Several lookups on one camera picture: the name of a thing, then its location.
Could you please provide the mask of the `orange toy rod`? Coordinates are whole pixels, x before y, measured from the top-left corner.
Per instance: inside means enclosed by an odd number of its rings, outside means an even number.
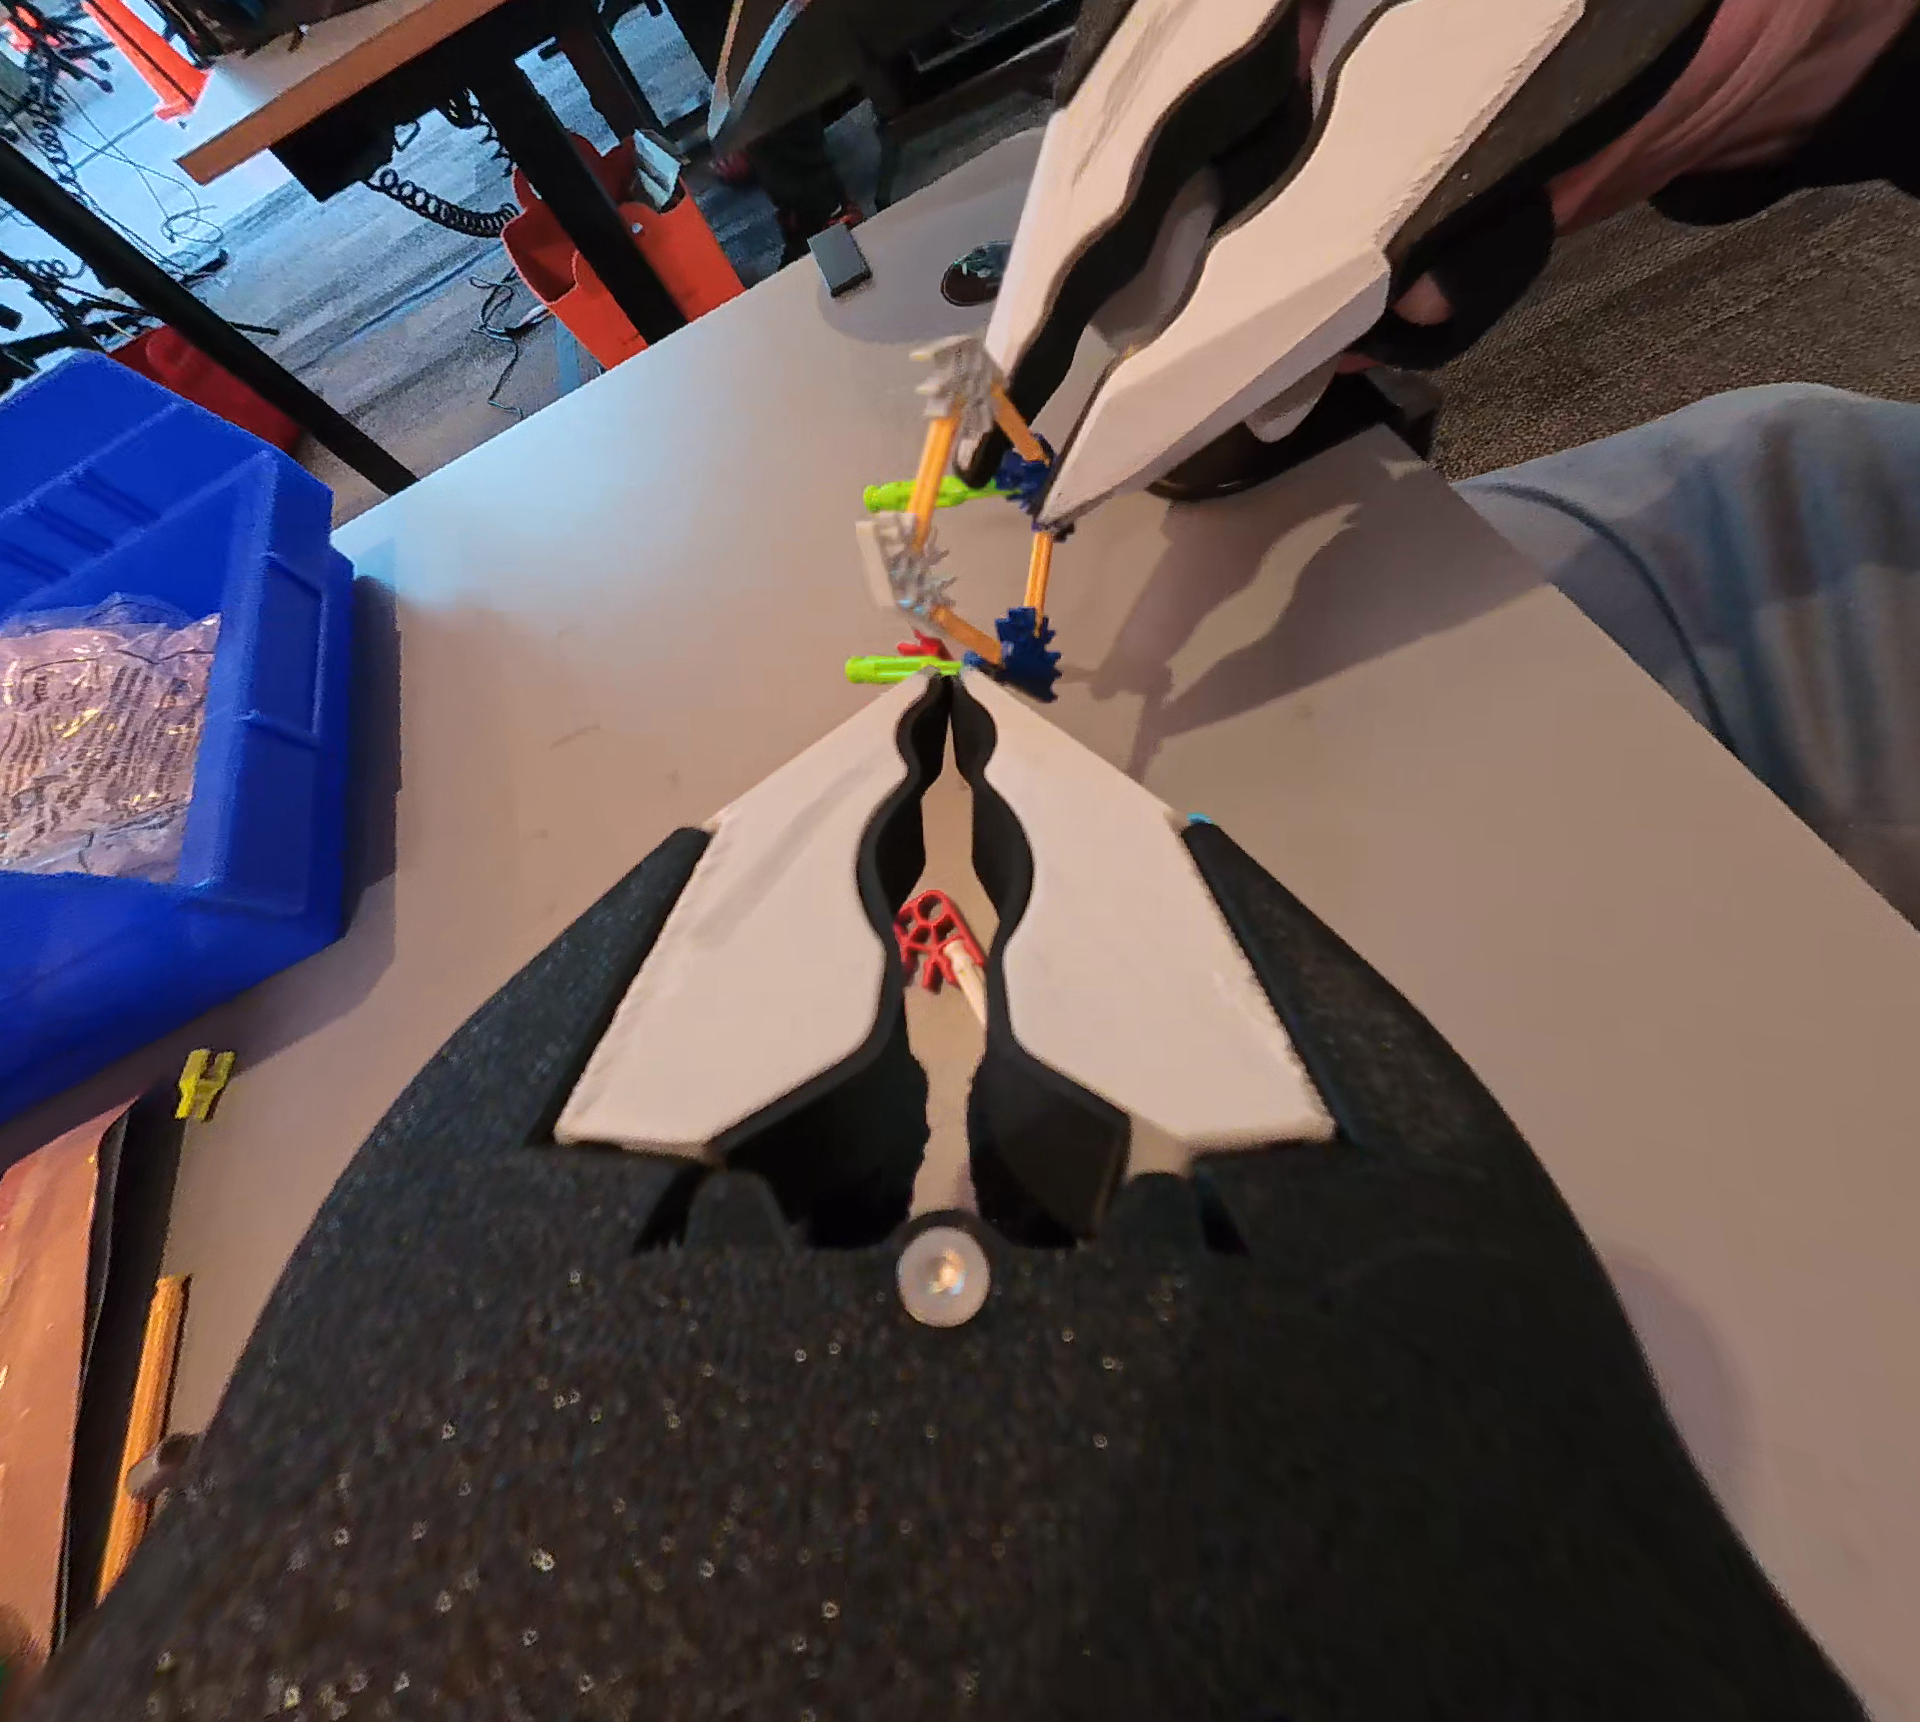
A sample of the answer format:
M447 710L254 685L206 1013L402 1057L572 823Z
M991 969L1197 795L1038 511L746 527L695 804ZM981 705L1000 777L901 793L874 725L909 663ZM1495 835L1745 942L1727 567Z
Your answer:
M159 1502L127 1497L124 1482L131 1468L172 1432L172 1403L179 1382L188 1292L188 1274L164 1274L157 1278L112 1468L109 1528L95 1589L96 1601L105 1601L109 1592L114 1589L127 1574L163 1502L163 1496Z

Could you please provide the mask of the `colourful rod connector toy model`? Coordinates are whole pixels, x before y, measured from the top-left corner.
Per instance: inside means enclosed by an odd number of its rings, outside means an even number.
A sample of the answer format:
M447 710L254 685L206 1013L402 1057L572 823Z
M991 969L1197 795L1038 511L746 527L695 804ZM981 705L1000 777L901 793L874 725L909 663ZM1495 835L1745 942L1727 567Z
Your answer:
M893 685L914 673L959 675L972 667L1037 701L1053 701L1063 662L1049 615L1049 577L1059 530L1041 508L1053 469L1050 446L1016 410L977 337L947 337L914 352L925 446L911 477L867 486L857 521L863 575L876 604L911 634L893 653L853 655L844 673L859 685ZM968 620L952 601L938 541L938 516L972 502L1000 500L1031 521L1020 601L994 623Z

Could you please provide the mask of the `person's leg in jeans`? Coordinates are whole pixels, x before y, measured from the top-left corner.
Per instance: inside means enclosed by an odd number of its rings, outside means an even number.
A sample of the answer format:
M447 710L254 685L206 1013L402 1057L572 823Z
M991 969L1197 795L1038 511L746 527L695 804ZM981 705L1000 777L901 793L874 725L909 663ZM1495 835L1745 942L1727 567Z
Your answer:
M1454 489L1919 921L1914 401L1733 389Z

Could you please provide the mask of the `blue plastic bin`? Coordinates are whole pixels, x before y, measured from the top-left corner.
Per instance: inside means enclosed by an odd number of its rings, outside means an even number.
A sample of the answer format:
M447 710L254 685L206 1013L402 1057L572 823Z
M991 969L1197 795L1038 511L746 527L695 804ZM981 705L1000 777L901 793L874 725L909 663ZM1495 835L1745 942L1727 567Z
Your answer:
M316 475L109 356L9 394L2 443L6 621L218 615L176 874L4 872L13 1119L345 932L355 567Z

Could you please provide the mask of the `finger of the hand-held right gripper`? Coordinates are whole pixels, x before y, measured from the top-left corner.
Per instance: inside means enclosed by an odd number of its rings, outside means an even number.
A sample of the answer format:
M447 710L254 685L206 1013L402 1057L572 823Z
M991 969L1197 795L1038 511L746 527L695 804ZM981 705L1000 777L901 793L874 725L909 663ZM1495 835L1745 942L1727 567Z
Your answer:
M1178 312L1104 373L1044 492L1071 525L1283 404L1385 316L1389 244L1572 31L1584 0L1395 0L1327 82L1304 160L1212 240Z
M1226 162L1258 128L1304 126L1293 0L1131 0L1063 79L983 337L1023 418L1064 380L1089 325L1154 325L1188 287Z

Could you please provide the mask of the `red connector with white rod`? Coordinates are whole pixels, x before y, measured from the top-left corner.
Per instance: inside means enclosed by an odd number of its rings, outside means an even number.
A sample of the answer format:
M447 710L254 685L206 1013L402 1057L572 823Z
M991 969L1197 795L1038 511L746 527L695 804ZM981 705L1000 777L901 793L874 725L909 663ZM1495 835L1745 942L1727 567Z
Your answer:
M895 918L901 969L928 993L959 991L972 1018L991 1020L989 951L954 900L940 887L911 896Z

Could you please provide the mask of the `crumpled clear plastic bags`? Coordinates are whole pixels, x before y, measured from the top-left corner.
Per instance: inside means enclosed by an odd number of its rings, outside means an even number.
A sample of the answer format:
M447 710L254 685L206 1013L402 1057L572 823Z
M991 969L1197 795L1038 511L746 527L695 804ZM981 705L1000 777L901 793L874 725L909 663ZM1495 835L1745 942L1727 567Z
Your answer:
M222 630L127 591L4 620L4 872L176 878Z

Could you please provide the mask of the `person's right hand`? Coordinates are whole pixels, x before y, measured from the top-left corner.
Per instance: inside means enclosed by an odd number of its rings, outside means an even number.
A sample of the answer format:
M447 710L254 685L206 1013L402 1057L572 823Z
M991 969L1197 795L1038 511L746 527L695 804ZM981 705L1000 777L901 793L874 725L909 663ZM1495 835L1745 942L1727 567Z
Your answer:
M1916 0L1725 0L1657 105L1550 186L1572 231L1674 180L1758 170L1800 148L1916 11Z

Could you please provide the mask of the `red tote basket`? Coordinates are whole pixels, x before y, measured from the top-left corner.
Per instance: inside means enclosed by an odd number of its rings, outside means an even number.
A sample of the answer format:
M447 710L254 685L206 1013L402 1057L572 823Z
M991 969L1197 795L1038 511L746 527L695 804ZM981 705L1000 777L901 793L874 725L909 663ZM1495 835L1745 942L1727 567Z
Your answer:
M109 348L120 366L155 381L200 410L250 431L284 454L294 454L307 428L212 359L180 330L159 323Z

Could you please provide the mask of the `orange tote bin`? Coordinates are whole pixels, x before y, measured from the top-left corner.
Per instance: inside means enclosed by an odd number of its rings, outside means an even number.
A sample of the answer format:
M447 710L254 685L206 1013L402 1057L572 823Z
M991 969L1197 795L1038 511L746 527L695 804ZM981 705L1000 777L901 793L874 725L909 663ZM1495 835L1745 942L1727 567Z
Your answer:
M610 149L597 149L577 131L570 137L685 320L702 318L745 293L733 259L685 182L681 155L661 134L642 128ZM527 287L601 367L641 353L648 340L521 170L512 173L512 192L521 212L502 226L501 242Z

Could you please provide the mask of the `black stand pole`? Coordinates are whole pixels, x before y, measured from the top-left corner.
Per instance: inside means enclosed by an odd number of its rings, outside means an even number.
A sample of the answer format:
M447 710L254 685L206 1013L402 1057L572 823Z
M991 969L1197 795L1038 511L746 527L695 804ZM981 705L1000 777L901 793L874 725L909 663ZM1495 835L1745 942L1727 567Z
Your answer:
M100 281L131 295L144 313L174 328L278 413L299 421L325 452L381 493L397 495L421 482L414 469L9 141L2 144L2 200L84 262Z

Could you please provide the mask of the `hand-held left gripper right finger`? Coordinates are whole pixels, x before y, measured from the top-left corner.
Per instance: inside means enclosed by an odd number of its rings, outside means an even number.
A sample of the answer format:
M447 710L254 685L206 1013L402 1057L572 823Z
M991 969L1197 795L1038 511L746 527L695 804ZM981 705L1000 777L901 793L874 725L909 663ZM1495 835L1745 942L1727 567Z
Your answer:
M1072 1244L1102 1228L1140 1133L1182 1161L1330 1142L1195 821L981 671L954 682L954 759L997 916L968 1101L978 1211Z

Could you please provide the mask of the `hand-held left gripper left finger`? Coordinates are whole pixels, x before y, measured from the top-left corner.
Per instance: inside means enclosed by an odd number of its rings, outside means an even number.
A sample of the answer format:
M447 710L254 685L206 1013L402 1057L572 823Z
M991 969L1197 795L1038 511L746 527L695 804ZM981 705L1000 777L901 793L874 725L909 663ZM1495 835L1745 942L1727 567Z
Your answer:
M555 1140L753 1174L825 1246L907 1221L928 1143L896 916L951 682L884 688L707 825Z

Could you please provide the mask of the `person's right forearm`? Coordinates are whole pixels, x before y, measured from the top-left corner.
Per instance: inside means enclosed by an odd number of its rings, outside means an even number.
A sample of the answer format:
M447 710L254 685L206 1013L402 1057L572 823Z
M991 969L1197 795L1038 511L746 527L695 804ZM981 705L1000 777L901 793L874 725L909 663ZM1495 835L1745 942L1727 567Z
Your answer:
M1750 220L1796 193L1873 182L1919 197L1916 27L1782 160L1693 173L1650 203L1669 221L1708 228Z

